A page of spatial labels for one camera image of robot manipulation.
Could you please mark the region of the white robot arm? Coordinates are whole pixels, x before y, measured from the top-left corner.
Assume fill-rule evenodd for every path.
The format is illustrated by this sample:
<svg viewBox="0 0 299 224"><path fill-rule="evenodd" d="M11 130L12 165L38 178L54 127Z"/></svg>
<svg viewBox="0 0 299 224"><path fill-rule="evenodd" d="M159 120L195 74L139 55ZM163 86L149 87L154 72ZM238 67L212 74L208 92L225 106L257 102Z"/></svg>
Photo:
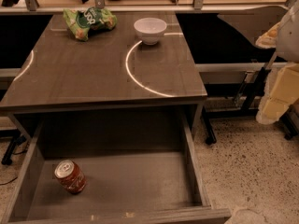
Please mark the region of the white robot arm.
<svg viewBox="0 0 299 224"><path fill-rule="evenodd" d="M274 48L276 55L287 62L269 74L256 115L260 124L272 124L299 100L299 1L255 44L263 49Z"/></svg>

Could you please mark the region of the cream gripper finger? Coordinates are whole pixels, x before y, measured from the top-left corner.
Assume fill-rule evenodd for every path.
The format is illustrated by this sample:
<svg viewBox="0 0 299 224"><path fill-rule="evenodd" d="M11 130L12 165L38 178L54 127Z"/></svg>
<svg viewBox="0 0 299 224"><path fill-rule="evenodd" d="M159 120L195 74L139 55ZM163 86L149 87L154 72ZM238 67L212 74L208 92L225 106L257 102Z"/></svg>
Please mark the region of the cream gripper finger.
<svg viewBox="0 0 299 224"><path fill-rule="evenodd" d="M272 49L276 46L278 36L279 22L271 27L267 32L261 35L255 42L255 45L263 49Z"/></svg>
<svg viewBox="0 0 299 224"><path fill-rule="evenodd" d="M256 120L268 125L278 121L299 100L299 63L287 63L269 73Z"/></svg>

